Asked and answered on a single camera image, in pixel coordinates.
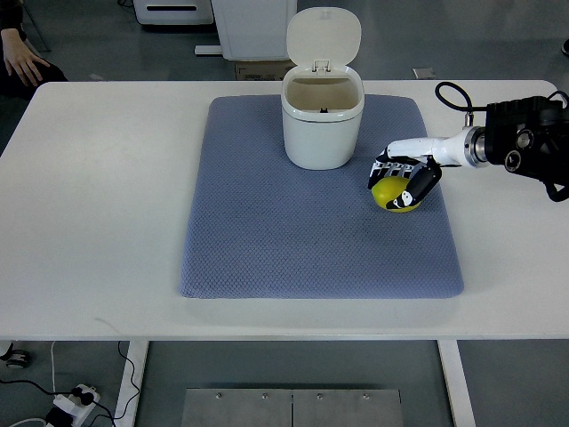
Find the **person's bare hand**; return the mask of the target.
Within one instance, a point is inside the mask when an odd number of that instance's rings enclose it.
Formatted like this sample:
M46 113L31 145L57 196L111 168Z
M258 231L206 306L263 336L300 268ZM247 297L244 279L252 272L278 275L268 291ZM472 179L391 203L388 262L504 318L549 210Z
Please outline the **person's bare hand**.
M49 68L50 64L29 49L16 28L2 29L1 40L7 74L17 76L25 86L38 87L44 81L38 66Z

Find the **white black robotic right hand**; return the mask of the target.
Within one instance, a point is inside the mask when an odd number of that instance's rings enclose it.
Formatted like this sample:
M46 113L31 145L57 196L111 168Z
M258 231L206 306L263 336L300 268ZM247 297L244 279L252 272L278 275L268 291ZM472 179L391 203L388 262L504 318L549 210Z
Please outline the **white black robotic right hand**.
M416 205L435 188L445 167L486 166L485 129L467 126L448 138L411 138L392 141L374 159L368 189L382 178L401 176L409 178L406 190Z

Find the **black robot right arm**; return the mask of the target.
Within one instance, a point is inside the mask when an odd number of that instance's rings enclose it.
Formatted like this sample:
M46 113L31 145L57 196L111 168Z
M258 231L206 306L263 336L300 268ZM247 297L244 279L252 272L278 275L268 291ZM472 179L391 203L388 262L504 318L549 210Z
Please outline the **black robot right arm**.
M459 146L475 167L501 165L509 173L540 181L550 200L568 199L568 94L472 104L453 82L435 88L439 101L465 114L466 135Z

